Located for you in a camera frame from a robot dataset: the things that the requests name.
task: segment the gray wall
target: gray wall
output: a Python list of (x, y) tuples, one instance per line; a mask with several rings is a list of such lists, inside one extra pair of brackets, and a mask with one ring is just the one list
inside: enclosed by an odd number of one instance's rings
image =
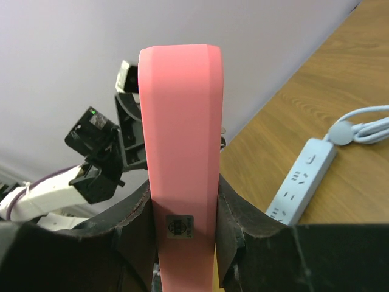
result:
[[(222, 47), (231, 140), (358, 2), (1, 0), (0, 167), (38, 179), (80, 163), (63, 142), (70, 127), (89, 105), (116, 122), (121, 60), (161, 44)], [(126, 175), (113, 201), (145, 179)]]

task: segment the pink block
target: pink block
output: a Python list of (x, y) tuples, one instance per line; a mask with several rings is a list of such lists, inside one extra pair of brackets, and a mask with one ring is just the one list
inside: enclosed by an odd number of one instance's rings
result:
[(223, 66), (207, 44), (149, 47), (139, 97), (164, 292), (211, 292)]

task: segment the power strip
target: power strip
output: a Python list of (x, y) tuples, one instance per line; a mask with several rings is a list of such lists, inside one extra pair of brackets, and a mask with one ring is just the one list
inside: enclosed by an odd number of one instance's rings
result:
[(335, 155), (333, 143), (308, 140), (266, 214), (286, 225), (297, 224)]

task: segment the label on pink block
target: label on pink block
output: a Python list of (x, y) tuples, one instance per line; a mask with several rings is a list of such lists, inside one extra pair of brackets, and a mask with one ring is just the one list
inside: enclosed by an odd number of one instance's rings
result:
[(169, 239), (192, 239), (195, 237), (191, 215), (167, 215), (166, 227)]

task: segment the wood grain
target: wood grain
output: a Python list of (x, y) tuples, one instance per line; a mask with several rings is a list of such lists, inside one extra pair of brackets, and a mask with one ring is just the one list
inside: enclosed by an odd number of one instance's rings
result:
[[(389, 1), (364, 0), (226, 147), (221, 173), (265, 211), (310, 137), (349, 111), (388, 103)], [(339, 147), (300, 222), (388, 222), (388, 186), (389, 141)]]

